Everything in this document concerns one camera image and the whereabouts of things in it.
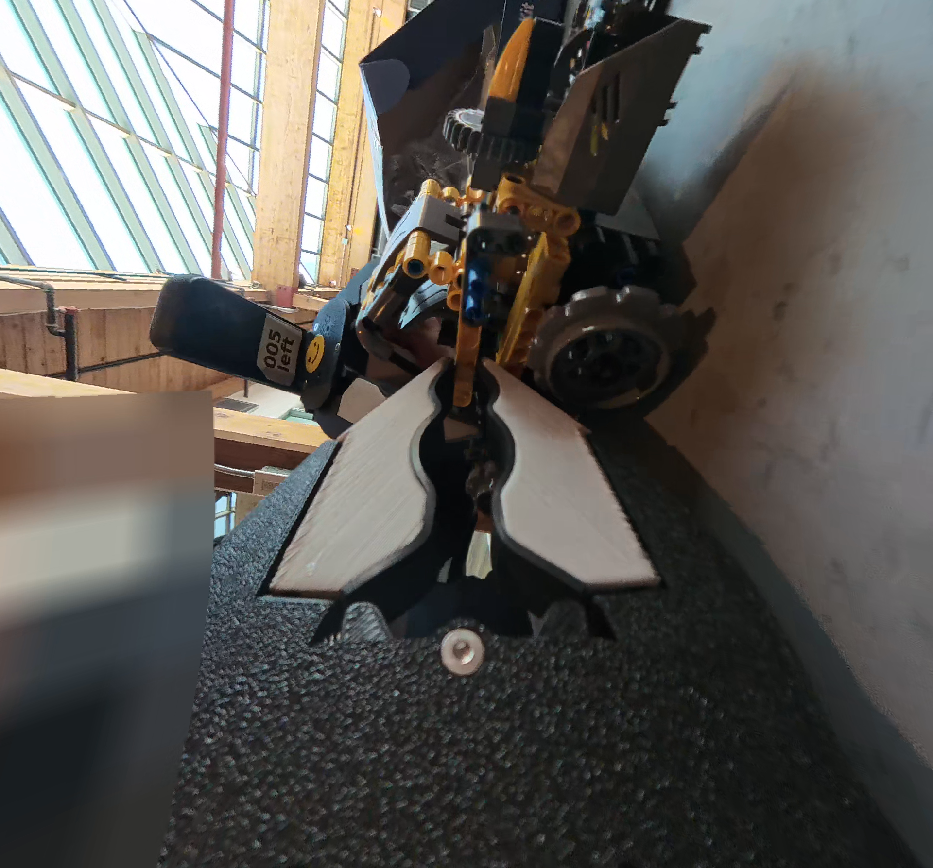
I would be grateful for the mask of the black metal pipe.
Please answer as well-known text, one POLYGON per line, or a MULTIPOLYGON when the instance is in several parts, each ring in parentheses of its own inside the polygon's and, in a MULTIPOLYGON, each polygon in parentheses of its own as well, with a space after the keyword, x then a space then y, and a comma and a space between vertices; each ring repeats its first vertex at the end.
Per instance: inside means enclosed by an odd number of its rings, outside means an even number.
POLYGON ((35 287, 44 296, 46 331, 53 338, 58 338, 64 347, 64 370, 47 374, 51 378, 77 382, 84 374, 96 374, 137 362, 154 361, 165 355, 163 351, 156 350, 127 358, 81 365, 79 363, 77 308, 59 305, 55 288, 49 282, 40 281, 35 287))

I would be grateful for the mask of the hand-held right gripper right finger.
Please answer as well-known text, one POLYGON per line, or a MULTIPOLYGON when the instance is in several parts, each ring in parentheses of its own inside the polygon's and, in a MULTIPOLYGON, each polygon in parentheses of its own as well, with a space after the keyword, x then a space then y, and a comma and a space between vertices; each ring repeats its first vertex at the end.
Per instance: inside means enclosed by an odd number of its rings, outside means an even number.
POLYGON ((494 573, 532 616, 555 603, 656 588, 647 555, 587 431, 492 361, 482 377, 498 476, 494 573))

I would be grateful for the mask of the yellow toy brick vehicle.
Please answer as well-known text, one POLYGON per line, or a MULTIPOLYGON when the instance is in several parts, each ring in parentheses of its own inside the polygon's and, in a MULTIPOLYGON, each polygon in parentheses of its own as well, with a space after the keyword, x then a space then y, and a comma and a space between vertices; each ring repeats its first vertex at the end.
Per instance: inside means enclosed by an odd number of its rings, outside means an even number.
POLYGON ((713 318, 665 300, 654 234, 612 223, 708 32, 647 12, 568 36, 560 22, 523 20, 484 106, 444 121, 468 157, 464 190, 425 179, 368 279, 365 349, 388 359, 391 330, 446 314, 457 405, 481 358, 529 375, 571 414, 646 413, 666 398, 703 358, 713 318))

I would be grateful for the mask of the blue cardboard kit box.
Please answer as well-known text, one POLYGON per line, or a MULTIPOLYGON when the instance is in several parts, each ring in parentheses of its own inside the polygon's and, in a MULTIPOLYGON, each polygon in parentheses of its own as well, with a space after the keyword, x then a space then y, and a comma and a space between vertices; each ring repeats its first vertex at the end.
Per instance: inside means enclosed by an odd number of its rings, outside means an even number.
POLYGON ((382 229, 427 178, 462 189, 468 157, 444 138, 455 109, 484 106, 496 58, 519 23, 561 21, 566 0, 431 0, 359 63, 382 229))

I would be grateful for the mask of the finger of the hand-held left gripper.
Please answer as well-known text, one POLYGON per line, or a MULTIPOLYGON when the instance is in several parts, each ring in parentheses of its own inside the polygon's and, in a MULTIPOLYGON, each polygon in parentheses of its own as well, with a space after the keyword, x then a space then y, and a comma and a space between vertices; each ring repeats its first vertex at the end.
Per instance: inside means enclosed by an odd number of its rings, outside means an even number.
POLYGON ((375 408, 386 401, 394 390, 386 390, 377 383, 366 378, 356 378, 344 391, 337 408, 337 418, 341 420, 337 438, 342 439, 346 432, 361 419, 364 419, 375 408))

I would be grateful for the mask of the red pipe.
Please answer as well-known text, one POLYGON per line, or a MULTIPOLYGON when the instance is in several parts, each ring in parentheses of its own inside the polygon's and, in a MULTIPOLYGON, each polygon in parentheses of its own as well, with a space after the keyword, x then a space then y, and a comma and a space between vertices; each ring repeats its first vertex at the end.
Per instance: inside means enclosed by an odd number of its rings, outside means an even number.
POLYGON ((232 40, 234 34, 235 0, 224 0, 222 20, 221 58, 219 72, 218 122, 216 134, 216 175, 214 194, 214 220, 211 250, 211 278, 222 278, 222 241, 225 218, 225 191, 227 185, 227 139, 229 97, 231 88, 232 40))

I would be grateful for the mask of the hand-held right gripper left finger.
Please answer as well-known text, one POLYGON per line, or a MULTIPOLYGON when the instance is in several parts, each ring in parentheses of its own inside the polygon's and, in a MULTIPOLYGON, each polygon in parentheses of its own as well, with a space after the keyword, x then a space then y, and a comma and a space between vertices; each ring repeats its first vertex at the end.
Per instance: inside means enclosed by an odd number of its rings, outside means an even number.
POLYGON ((450 488, 437 361, 346 431, 272 576, 272 596, 369 602, 387 622, 437 582, 444 558, 428 544, 450 488))

